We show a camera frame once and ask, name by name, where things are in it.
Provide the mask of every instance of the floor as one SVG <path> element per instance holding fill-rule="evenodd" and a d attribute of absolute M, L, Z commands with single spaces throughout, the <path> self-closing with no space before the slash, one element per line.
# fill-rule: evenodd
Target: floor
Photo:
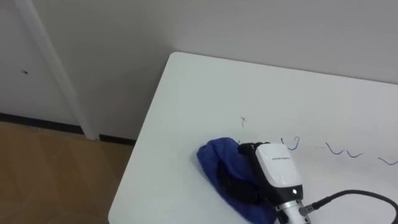
<path fill-rule="evenodd" d="M 0 122 L 0 223 L 108 223 L 131 146 Z"/>

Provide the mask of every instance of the wavy line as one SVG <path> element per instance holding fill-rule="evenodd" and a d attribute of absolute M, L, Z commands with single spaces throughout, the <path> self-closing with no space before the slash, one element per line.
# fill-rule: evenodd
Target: wavy line
<path fill-rule="evenodd" d="M 329 144 L 327 142 L 325 142 L 325 144 L 328 146 L 329 150 L 331 151 L 331 153 L 333 153 L 334 155 L 340 155 L 341 153 L 343 153 L 345 150 L 342 150 L 341 152 L 333 152 L 333 150 L 331 150 L 331 147 L 329 146 Z"/>
<path fill-rule="evenodd" d="M 359 153 L 358 155 L 356 155 L 356 156 L 353 156 L 353 155 L 351 155 L 351 153 L 349 153 L 349 151 L 347 150 L 347 153 L 348 153 L 348 155 L 351 157 L 351 158 L 357 158 L 357 157 L 359 157 L 359 156 L 362 156 L 363 155 L 363 152 L 362 153 Z"/>
<path fill-rule="evenodd" d="M 282 144 L 285 144 L 283 138 L 281 138 L 280 141 L 282 142 Z M 296 149 L 298 148 L 299 142 L 300 142 L 300 137 L 298 137 L 298 136 L 294 137 L 294 141 L 296 142 L 296 145 L 295 145 L 293 148 L 289 148 L 289 147 L 288 147 L 288 148 L 287 148 L 288 150 L 293 151 L 293 150 L 296 150 Z"/>
<path fill-rule="evenodd" d="M 381 161 L 385 162 L 385 163 L 386 163 L 387 165 L 389 165 L 389 166 L 393 166 L 393 165 L 398 164 L 398 161 L 393 162 L 393 163 L 389 163 L 389 162 L 385 161 L 383 158 L 378 157 L 378 159 L 380 159 Z"/>

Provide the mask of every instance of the blue cloth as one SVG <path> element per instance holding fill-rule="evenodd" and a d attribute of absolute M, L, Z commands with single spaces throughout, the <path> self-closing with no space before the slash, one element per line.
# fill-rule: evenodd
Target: blue cloth
<path fill-rule="evenodd" d="M 276 214 L 273 208 L 265 205 L 248 205 L 231 198 L 219 185 L 217 179 L 218 162 L 224 162 L 231 177 L 256 184 L 254 174 L 244 155 L 238 152 L 239 144 L 231 138 L 209 141 L 199 148 L 197 157 L 210 182 L 224 200 L 251 223 L 273 224 Z"/>

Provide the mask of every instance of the black baseboard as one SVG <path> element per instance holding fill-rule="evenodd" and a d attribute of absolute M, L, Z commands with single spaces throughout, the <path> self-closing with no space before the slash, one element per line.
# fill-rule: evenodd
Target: black baseboard
<path fill-rule="evenodd" d="M 56 131 L 65 131 L 75 134 L 84 134 L 81 127 L 77 125 L 62 124 L 58 122 L 44 121 L 41 119 L 34 119 L 34 118 L 25 118 L 21 116 L 4 114 L 4 113 L 0 113 L 0 121 L 14 123 L 14 124 L 28 125 L 38 128 L 51 129 Z"/>
<path fill-rule="evenodd" d="M 107 136 L 105 134 L 100 134 L 99 140 L 103 141 L 103 142 L 125 144 L 128 146 L 134 146 L 136 144 L 136 140 L 133 140 L 133 139 L 125 139 L 125 138 L 119 138 L 119 137 L 114 137 L 114 136 Z"/>

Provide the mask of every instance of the black cable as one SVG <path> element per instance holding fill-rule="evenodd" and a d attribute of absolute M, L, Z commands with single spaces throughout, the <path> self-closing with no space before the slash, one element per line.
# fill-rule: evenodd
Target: black cable
<path fill-rule="evenodd" d="M 304 207 L 304 210 L 301 210 L 300 213 L 308 214 L 310 212 L 318 210 L 319 208 L 321 208 L 322 206 L 331 202 L 332 200 L 334 200 L 338 197 L 344 196 L 344 195 L 348 195 L 348 194 L 366 195 L 366 196 L 377 198 L 377 199 L 380 199 L 380 200 L 383 200 L 383 201 L 389 203 L 396 210 L 396 217 L 395 217 L 394 221 L 392 221 L 392 224 L 398 224 L 398 205 L 393 200 L 391 200 L 385 196 L 382 196 L 382 195 L 379 195 L 379 194 L 376 194 L 373 192 L 367 192 L 365 190 L 344 190 L 344 191 L 335 193 L 329 197 L 325 197 L 324 199 L 321 199 L 317 202 L 312 203 L 311 205 Z"/>

